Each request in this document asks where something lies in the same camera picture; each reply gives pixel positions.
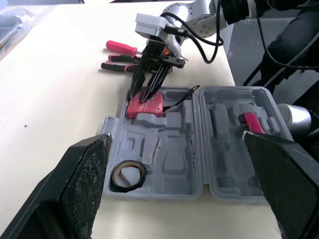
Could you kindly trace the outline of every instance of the molded plastic tray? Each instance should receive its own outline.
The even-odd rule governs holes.
[[[164,106],[178,102],[189,88],[161,88]],[[213,196],[231,202],[265,203],[253,165],[242,141],[239,116],[255,112],[265,133],[292,137],[268,90],[261,87],[206,87],[160,118],[138,114],[126,118],[128,99],[120,118],[108,117],[102,133],[114,141],[104,192],[140,198],[196,199],[209,184]],[[113,168],[136,160],[147,170],[141,188],[116,192],[110,186]]]

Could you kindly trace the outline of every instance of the black cable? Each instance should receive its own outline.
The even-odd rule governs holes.
[[[220,37],[220,9],[221,9],[221,0],[218,1],[217,3],[217,12],[216,12],[216,42],[211,42],[211,41],[208,41],[206,40],[205,38],[199,36],[196,32],[194,32],[186,22],[184,22],[182,19],[180,19],[178,16],[170,13],[170,12],[164,12],[161,16],[170,16],[176,20],[178,20],[191,34],[189,34],[188,32],[185,32],[185,36],[190,38],[194,44],[197,46],[204,62],[206,64],[210,64],[212,63],[216,56],[217,56],[217,51],[218,51],[218,47],[223,45],[224,44],[224,41],[223,39]],[[210,60],[207,59],[207,56],[202,48],[202,46],[199,44],[197,38],[204,42],[204,43],[207,43],[209,45],[212,45],[212,46],[215,46],[215,50],[214,50],[214,53],[213,53],[213,56],[211,57]]]
[[[286,65],[286,64],[282,64],[278,61],[276,61],[272,55],[270,54],[268,48],[266,47],[265,44],[265,39],[264,39],[264,34],[263,34],[263,30],[261,28],[261,23],[260,23],[260,19],[257,18],[257,22],[258,22],[258,27],[259,27],[259,32],[260,32],[260,37],[261,37],[261,41],[263,43],[263,47],[265,49],[265,53],[266,56],[276,65],[284,67],[284,68],[288,68],[288,69],[293,69],[293,70],[319,70],[319,66],[313,66],[313,67],[303,67],[303,66],[290,66],[290,65]]]
[[[200,35],[198,35],[193,29],[190,28],[190,26],[184,22],[182,19],[180,19],[178,16],[176,16],[175,14],[173,13],[170,13],[170,12],[163,12],[160,16],[170,16],[172,18],[174,18],[175,20],[179,21],[191,34],[193,34],[198,40],[208,44],[208,45],[211,45],[211,46],[222,46],[224,44],[224,40],[219,38],[219,42],[211,42],[211,41],[208,41],[206,40],[205,38],[201,37]],[[220,17],[218,17],[216,19],[216,24],[217,24],[217,21],[218,23],[220,22]]]
[[[194,91],[196,91],[199,88],[199,85],[194,86],[193,88],[191,88],[182,98],[180,101],[178,101],[176,104],[172,105],[172,106],[165,106],[163,107],[163,112],[169,110],[172,107],[178,106],[180,103],[182,103],[184,100],[186,100],[189,96],[191,96]]]
[[[314,4],[310,4],[310,5],[300,5],[294,9],[297,9],[297,10],[303,10],[303,9],[310,9],[310,8],[313,8],[313,7],[319,7],[319,2],[317,3],[314,3]]]

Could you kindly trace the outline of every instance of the tool case lid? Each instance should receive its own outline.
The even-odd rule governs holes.
[[[163,87],[164,106],[178,102],[189,88]],[[163,116],[126,118],[129,98],[119,118],[107,117],[102,133],[113,145],[104,192],[144,200],[191,200],[209,184],[214,197],[235,203],[265,203],[239,118],[255,113],[265,133],[292,140],[268,90],[262,87],[204,87]],[[124,160],[141,162],[142,187],[130,192],[112,188],[113,168]]]

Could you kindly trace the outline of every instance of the red tool handle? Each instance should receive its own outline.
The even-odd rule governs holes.
[[[115,41],[107,41],[106,48],[121,54],[136,56],[138,49]]]

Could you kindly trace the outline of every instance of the pliers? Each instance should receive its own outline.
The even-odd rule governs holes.
[[[101,64],[101,68],[108,71],[115,72],[135,72],[140,63],[139,57],[132,57],[127,55],[109,55],[109,62],[122,62],[122,63],[133,63],[132,65],[116,65],[109,62]]]

